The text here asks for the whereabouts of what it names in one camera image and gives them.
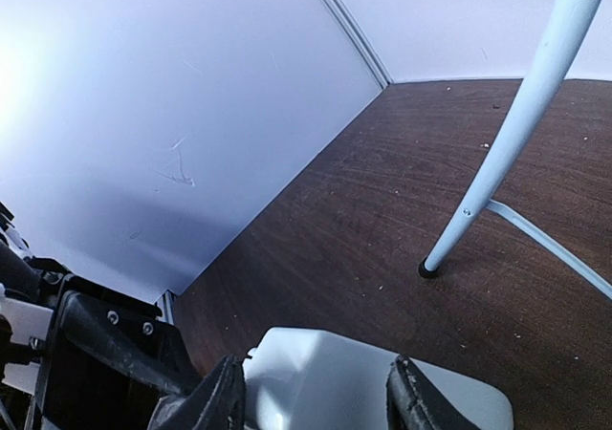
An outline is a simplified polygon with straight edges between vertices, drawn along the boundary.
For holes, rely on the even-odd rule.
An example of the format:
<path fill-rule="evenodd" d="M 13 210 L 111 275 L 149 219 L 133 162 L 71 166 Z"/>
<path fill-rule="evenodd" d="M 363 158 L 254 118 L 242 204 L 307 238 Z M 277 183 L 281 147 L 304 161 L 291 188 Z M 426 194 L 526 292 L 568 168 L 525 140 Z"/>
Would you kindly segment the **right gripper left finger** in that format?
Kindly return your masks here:
<path fill-rule="evenodd" d="M 160 398 L 148 429 L 245 428 L 246 383 L 243 364 L 235 355 L 224 356 L 188 397 Z"/>

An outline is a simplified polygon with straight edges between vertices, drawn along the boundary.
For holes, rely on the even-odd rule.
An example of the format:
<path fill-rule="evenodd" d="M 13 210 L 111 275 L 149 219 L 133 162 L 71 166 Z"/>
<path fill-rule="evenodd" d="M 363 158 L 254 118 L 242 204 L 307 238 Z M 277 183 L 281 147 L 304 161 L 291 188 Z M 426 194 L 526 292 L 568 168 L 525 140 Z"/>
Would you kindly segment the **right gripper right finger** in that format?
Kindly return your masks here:
<path fill-rule="evenodd" d="M 385 390 L 389 429 L 477 429 L 407 357 L 394 358 Z"/>

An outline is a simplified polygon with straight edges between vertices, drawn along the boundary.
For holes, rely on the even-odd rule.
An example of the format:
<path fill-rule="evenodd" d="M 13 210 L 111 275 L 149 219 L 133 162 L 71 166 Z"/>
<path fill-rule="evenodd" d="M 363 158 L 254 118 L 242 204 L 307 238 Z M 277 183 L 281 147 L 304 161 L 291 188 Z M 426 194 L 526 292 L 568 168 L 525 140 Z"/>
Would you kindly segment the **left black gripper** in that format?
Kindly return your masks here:
<path fill-rule="evenodd" d="M 201 380 L 179 330 L 161 310 L 31 258 L 40 301 L 54 313 L 28 426 L 144 429 L 160 398 L 184 398 Z"/>

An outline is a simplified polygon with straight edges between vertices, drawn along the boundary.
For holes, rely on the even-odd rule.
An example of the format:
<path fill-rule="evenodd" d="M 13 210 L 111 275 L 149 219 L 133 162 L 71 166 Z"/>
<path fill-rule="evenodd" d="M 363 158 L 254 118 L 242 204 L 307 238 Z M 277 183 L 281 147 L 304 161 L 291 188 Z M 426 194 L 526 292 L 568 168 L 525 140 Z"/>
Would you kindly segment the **white folding music stand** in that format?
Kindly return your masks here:
<path fill-rule="evenodd" d="M 611 296 L 611 285 L 603 277 L 543 230 L 492 198 L 555 97 L 600 4 L 601 0 L 555 0 L 532 67 L 521 82 L 491 148 L 462 201 L 432 250 L 420 263 L 418 274 L 421 277 L 431 279 L 438 275 L 438 268 L 444 259 L 482 210 L 488 209 L 547 249 L 603 295 Z"/>

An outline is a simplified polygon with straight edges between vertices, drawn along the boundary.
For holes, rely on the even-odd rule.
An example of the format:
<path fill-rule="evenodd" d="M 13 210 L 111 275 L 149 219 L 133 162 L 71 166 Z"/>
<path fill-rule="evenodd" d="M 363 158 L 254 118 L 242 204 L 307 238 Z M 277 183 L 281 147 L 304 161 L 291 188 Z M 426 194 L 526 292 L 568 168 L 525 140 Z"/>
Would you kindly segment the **white wedge-shaped holder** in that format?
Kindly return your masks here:
<path fill-rule="evenodd" d="M 249 429 L 385 429 L 394 352 L 323 330 L 269 329 L 244 360 Z M 451 409 L 479 429 L 514 428 L 513 408 L 478 379 L 416 359 Z"/>

